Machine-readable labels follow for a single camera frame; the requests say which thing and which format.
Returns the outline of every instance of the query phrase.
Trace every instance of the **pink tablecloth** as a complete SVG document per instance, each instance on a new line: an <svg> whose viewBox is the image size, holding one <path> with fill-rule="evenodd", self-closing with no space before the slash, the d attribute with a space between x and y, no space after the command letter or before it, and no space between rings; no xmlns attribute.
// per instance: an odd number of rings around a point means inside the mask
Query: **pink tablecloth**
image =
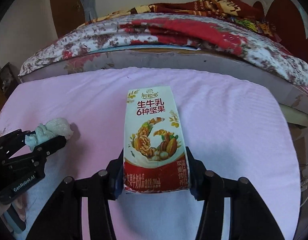
<svg viewBox="0 0 308 240"><path fill-rule="evenodd" d="M177 69L99 70L17 87L0 114L0 135L18 128L34 130L57 117L65 117L75 132L64 149L49 157L46 178L28 191L27 228L62 178L89 177L118 157L127 91L157 85L171 86L194 157L222 177L249 178L285 239L292 240L299 213L299 169L278 103L266 88L248 81ZM110 209L118 240L189 240L195 238L202 205L182 191L123 194L110 202ZM88 239L86 205L82 213Z"/></svg>

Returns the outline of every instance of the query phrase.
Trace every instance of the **crumpled tissue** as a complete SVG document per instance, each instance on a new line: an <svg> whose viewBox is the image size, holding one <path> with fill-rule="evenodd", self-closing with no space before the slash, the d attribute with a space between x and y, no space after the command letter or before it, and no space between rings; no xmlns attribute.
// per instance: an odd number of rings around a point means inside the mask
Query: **crumpled tissue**
<svg viewBox="0 0 308 240"><path fill-rule="evenodd" d="M58 135L64 136L67 140L73 135L70 124L65 118L53 119L47 122L46 125L40 123L35 128L35 134L25 135L25 144L33 151L35 146Z"/></svg>

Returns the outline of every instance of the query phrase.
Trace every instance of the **silver bolt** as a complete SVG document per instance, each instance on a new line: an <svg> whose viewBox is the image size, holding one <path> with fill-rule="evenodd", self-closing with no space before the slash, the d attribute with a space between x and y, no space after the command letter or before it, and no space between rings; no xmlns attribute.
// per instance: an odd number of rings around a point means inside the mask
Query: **silver bolt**
<svg viewBox="0 0 308 240"><path fill-rule="evenodd" d="M241 177L239 180L240 180L241 183L244 183L244 184L249 183L248 178L245 178L245 177Z"/></svg>
<svg viewBox="0 0 308 240"><path fill-rule="evenodd" d="M205 171L205 175L207 177L214 177L214 172L213 171Z"/></svg>
<svg viewBox="0 0 308 240"><path fill-rule="evenodd" d="M72 180L73 180L72 177L66 177L66 178L64 179L64 182L65 182L66 184L69 184Z"/></svg>
<svg viewBox="0 0 308 240"><path fill-rule="evenodd" d="M101 176L101 177L106 176L106 175L107 175L107 170L100 170L100 171L98 172L98 175Z"/></svg>

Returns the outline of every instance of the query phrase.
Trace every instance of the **floral bedsheet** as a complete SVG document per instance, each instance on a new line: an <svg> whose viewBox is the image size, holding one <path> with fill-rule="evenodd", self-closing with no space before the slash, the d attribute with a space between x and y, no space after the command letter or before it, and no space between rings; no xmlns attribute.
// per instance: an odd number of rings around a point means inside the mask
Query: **floral bedsheet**
<svg viewBox="0 0 308 240"><path fill-rule="evenodd" d="M19 76L73 57L127 45L191 46L236 55L292 84L308 88L308 64L269 38L210 17L147 13L80 26L40 50Z"/></svg>

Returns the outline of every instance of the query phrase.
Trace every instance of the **red carton bottom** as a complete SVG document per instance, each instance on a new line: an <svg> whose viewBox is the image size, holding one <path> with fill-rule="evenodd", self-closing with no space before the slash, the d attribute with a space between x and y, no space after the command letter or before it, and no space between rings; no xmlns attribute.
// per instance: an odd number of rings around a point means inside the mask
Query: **red carton bottom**
<svg viewBox="0 0 308 240"><path fill-rule="evenodd" d="M189 188L185 155L158 168L143 168L124 162L124 189L137 193L161 193Z"/></svg>

